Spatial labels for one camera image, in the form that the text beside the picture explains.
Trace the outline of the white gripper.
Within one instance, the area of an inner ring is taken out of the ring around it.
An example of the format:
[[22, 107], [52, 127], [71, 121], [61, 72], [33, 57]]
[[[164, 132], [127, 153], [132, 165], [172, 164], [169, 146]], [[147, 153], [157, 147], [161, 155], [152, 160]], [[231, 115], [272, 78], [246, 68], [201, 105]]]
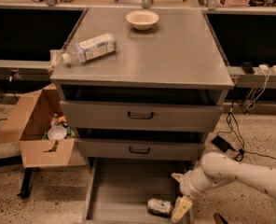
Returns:
[[191, 208], [191, 200], [197, 200], [204, 193], [206, 179], [205, 173], [201, 169], [191, 170], [185, 174], [172, 173], [172, 178], [179, 182], [180, 191], [184, 195], [176, 199], [172, 210], [171, 220], [176, 223]]

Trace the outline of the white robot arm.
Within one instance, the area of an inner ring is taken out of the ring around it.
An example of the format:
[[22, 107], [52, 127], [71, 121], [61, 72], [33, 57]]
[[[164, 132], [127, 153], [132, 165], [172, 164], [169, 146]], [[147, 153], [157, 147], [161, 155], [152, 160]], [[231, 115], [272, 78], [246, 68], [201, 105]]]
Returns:
[[191, 208], [192, 202], [206, 190], [238, 181], [276, 199], [276, 168], [234, 161], [217, 152], [206, 153], [199, 166], [184, 174], [173, 173], [182, 197], [178, 197], [171, 220], [179, 222]]

